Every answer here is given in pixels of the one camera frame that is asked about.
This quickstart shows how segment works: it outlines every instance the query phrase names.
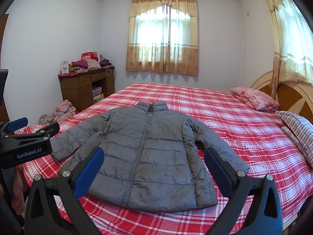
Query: bed headboard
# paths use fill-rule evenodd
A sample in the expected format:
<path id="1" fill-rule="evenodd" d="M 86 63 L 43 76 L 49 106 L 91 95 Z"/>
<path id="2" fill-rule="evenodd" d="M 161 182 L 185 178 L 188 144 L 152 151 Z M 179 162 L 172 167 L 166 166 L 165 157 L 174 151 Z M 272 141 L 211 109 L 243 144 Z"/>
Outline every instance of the bed headboard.
<path id="1" fill-rule="evenodd" d="M 272 71 L 259 77 L 251 86 L 269 96 L 271 90 L 269 83 Z M 279 102 L 279 110 L 288 110 L 305 117 L 313 123 L 313 85 L 295 82 L 281 83 L 277 88 L 276 101 Z"/>

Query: jacket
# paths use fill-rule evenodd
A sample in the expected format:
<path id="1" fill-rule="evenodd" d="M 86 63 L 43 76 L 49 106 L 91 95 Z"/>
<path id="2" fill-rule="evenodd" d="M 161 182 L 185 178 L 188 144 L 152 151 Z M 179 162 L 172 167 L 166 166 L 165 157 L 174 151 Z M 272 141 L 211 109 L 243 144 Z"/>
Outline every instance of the jacket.
<path id="1" fill-rule="evenodd" d="M 97 146 L 104 163 L 88 194 L 135 210 L 175 212 L 218 203 L 195 142 L 213 147 L 236 170 L 248 165 L 213 130 L 165 102 L 138 102 L 89 118 L 51 139 L 52 157 L 73 157 L 59 171 L 73 170 Z"/>

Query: pink floral blanket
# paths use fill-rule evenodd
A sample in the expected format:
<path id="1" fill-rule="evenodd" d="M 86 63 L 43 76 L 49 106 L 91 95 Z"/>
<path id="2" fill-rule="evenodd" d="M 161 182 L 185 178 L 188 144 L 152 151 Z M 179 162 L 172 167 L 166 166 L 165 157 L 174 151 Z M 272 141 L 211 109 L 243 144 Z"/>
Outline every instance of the pink floral blanket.
<path id="1" fill-rule="evenodd" d="M 279 103 L 272 97 L 259 90 L 248 87 L 236 87 L 230 90 L 237 99 L 258 111 L 275 112 L 279 108 Z"/>

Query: silver bolt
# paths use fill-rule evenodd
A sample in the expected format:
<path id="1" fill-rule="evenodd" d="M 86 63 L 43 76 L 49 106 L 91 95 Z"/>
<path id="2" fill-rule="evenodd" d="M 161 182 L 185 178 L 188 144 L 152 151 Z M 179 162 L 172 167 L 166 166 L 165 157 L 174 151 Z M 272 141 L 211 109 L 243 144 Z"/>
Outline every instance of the silver bolt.
<path id="1" fill-rule="evenodd" d="M 65 177 L 65 178 L 69 177 L 69 175 L 71 175 L 71 172 L 69 170 L 66 170 L 66 171 L 62 172 L 62 176 Z"/>
<path id="2" fill-rule="evenodd" d="M 272 181 L 274 178 L 272 175 L 266 175 L 266 179 L 269 180 L 269 181 Z"/>
<path id="3" fill-rule="evenodd" d="M 237 171 L 237 175 L 239 177 L 243 178 L 246 175 L 246 173 L 243 170 L 239 170 L 239 171 Z"/>
<path id="4" fill-rule="evenodd" d="M 35 180 L 36 180 L 36 181 L 41 180 L 41 175 L 36 175 L 36 176 L 35 176 Z"/>

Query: sheer curtain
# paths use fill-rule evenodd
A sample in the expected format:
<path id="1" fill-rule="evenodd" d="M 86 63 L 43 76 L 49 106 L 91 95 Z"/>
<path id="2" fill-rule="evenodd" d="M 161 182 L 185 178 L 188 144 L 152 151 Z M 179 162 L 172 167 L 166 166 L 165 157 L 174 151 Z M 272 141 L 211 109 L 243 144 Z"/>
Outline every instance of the sheer curtain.
<path id="1" fill-rule="evenodd" d="M 265 3 L 274 37 L 270 86 L 275 98 L 282 82 L 313 84 L 313 34 L 292 0 L 265 0 Z"/>
<path id="2" fill-rule="evenodd" d="M 197 75 L 197 11 L 188 6 L 196 1 L 138 1 L 130 10 L 126 70 Z"/>

